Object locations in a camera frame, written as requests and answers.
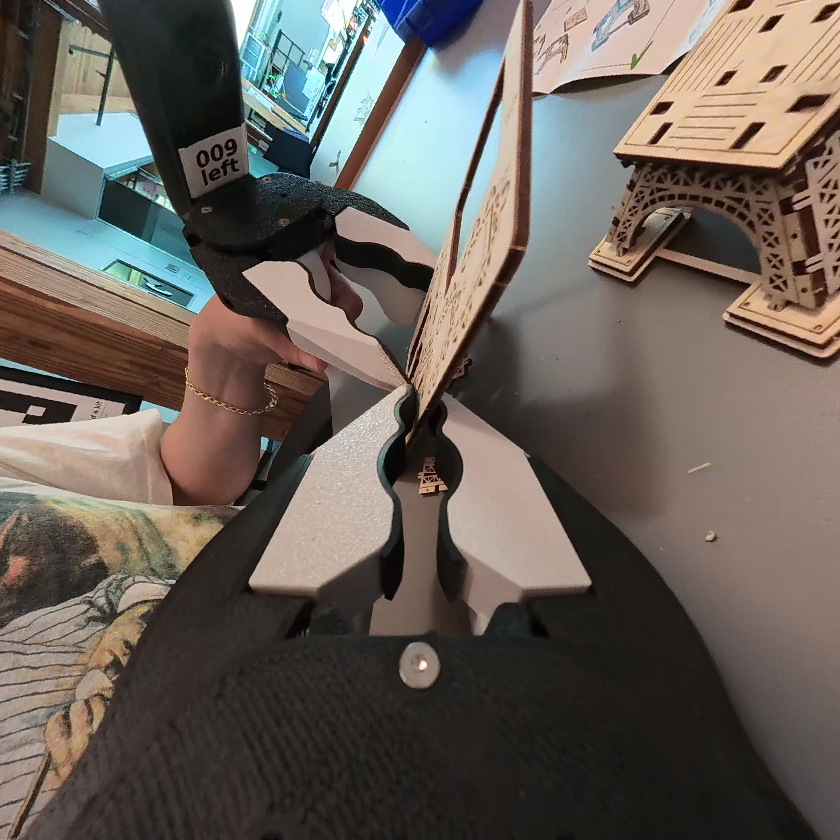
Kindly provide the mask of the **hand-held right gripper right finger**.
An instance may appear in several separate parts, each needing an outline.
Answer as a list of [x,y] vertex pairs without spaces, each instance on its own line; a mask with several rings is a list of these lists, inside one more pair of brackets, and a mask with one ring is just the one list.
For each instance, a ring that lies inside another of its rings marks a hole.
[[498,606],[580,595],[592,580],[530,458],[454,397],[429,428],[447,490],[438,510],[437,577],[483,634]]

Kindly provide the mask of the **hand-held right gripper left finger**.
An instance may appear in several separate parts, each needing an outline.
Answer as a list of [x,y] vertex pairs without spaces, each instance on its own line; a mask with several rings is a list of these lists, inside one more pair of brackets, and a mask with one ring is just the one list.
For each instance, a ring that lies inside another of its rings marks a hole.
[[404,566],[394,484],[416,413],[413,387],[398,387],[304,459],[248,580],[252,591],[308,598],[349,617],[394,598]]

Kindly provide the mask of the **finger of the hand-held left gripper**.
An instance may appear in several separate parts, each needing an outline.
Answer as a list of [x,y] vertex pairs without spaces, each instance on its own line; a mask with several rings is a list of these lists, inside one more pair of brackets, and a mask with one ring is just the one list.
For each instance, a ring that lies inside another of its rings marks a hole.
[[400,327],[415,323],[438,256],[410,230],[354,207],[335,218],[334,262],[368,290],[384,315]]
[[330,278],[318,251],[297,260],[264,261],[244,277],[287,318],[289,338],[301,350],[388,392],[407,384],[384,345],[331,303]]

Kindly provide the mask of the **wooden puzzle sheet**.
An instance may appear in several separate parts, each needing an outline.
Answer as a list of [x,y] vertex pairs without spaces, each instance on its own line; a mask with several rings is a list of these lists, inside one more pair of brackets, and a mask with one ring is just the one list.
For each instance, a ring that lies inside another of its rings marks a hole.
[[[519,3],[497,81],[481,124],[434,274],[408,347],[406,376],[416,419],[406,441],[434,413],[471,344],[526,254],[532,173],[532,2]],[[459,240],[469,191],[495,118],[496,162],[463,250]]]

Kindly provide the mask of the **person's left forearm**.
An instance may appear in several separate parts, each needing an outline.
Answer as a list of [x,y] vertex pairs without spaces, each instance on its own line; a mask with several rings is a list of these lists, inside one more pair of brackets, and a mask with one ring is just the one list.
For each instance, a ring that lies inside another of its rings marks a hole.
[[264,416],[276,404],[266,380],[260,388],[229,386],[219,398],[191,383],[186,368],[182,410],[161,441],[175,504],[233,504],[255,475]]

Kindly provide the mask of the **grey desk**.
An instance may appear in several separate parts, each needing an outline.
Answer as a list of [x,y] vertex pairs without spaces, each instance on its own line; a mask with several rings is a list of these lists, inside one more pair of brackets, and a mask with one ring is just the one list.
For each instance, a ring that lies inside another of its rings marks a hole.
[[838,359],[726,324],[730,281],[658,259],[633,285],[587,264],[628,179],[613,150],[665,80],[534,102],[528,253],[461,398],[642,550],[778,782],[838,838]]

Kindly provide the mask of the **person's left hand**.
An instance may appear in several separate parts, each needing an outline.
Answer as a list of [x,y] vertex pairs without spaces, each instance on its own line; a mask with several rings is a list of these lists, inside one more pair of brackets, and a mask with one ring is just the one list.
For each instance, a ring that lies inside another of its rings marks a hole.
[[273,322],[235,313],[212,295],[192,322],[187,369],[200,391],[223,398],[233,385],[260,388],[266,368],[289,364],[323,373],[328,363],[302,350]]

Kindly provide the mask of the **blue container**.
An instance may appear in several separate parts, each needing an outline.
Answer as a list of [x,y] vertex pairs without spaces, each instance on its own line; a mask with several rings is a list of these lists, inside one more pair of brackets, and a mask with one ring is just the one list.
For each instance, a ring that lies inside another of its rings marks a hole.
[[403,43],[419,38],[431,47],[454,33],[482,1],[378,1],[377,4]]

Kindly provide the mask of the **person's printed shirt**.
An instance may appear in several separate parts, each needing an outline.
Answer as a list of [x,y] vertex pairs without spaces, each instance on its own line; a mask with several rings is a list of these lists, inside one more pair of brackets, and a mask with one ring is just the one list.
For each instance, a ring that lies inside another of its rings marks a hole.
[[158,411],[6,427],[1,830],[76,766],[156,607],[236,507],[178,507]]

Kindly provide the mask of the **black white marker sign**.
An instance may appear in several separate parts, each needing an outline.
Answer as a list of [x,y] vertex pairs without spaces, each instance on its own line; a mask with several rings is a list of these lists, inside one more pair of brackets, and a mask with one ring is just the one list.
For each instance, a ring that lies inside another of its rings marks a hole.
[[1,428],[120,417],[141,403],[139,395],[1,366]]

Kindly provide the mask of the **paper instruction sheet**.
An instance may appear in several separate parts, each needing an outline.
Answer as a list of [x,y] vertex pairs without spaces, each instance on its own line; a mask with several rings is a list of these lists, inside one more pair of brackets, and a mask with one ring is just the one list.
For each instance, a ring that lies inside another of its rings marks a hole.
[[535,26],[533,92],[652,76],[690,51],[726,1],[552,1]]

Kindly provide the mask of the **wooden tower base model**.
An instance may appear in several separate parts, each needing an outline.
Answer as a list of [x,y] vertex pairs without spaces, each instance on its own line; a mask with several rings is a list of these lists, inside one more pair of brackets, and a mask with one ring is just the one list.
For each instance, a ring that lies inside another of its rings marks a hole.
[[633,172],[591,268],[634,282],[708,211],[759,261],[724,320],[838,354],[838,7],[728,3],[615,148]]

